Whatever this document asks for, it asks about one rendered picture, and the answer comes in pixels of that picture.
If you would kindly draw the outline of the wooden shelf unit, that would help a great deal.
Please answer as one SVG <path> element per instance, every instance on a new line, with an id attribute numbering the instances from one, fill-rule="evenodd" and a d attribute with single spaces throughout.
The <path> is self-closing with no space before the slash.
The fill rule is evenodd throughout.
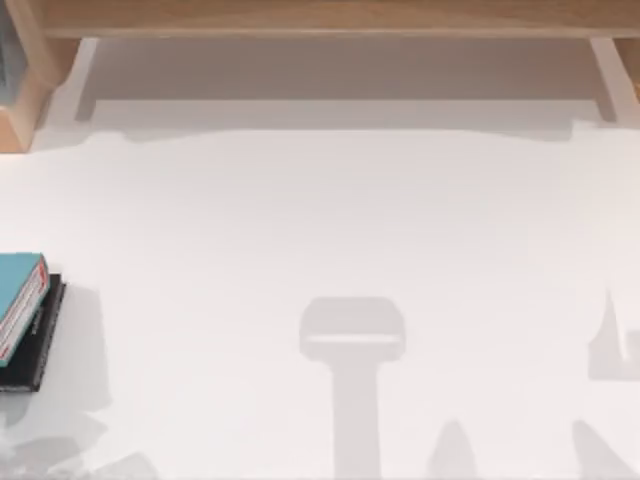
<path id="1" fill-rule="evenodd" d="M 0 154 L 29 150 L 88 37 L 389 35 L 613 40 L 640 102 L 640 0 L 0 0 L 26 57 Z"/>

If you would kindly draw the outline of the black book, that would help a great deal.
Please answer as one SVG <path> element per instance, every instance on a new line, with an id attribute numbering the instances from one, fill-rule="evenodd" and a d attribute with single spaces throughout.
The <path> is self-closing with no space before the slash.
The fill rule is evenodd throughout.
<path id="1" fill-rule="evenodd" d="M 60 273 L 51 274 L 50 281 L 49 292 L 9 364 L 0 368 L 0 394 L 35 393 L 40 390 L 66 290 Z"/>

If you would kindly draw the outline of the teal book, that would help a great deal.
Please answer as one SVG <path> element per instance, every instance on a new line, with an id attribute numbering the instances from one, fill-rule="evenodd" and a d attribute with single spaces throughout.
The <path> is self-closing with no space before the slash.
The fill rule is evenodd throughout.
<path id="1" fill-rule="evenodd" d="M 0 368 L 9 365 L 50 284 L 42 253 L 0 253 Z"/>

